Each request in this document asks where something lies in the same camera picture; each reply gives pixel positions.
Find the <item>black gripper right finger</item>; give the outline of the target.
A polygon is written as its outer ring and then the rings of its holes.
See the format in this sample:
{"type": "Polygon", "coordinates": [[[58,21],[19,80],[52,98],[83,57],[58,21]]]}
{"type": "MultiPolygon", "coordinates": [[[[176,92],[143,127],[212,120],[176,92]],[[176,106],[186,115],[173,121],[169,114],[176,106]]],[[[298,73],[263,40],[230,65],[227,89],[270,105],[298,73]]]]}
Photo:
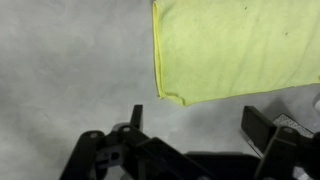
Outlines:
{"type": "Polygon", "coordinates": [[[263,154],[255,180],[297,180],[300,167],[314,180],[320,179],[320,133],[306,137],[290,126],[275,125],[254,106],[245,106],[241,128],[263,154]]]}

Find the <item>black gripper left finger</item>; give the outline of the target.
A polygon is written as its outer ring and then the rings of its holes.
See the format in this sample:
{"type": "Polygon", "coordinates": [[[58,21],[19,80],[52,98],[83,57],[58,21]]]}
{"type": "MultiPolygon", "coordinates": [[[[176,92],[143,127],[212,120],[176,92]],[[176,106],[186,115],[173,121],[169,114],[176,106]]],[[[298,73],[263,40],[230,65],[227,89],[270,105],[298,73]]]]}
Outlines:
{"type": "Polygon", "coordinates": [[[121,167],[133,180],[214,180],[214,175],[159,138],[142,131],[143,107],[109,134],[83,133],[59,180],[103,180],[111,167],[121,167]]]}

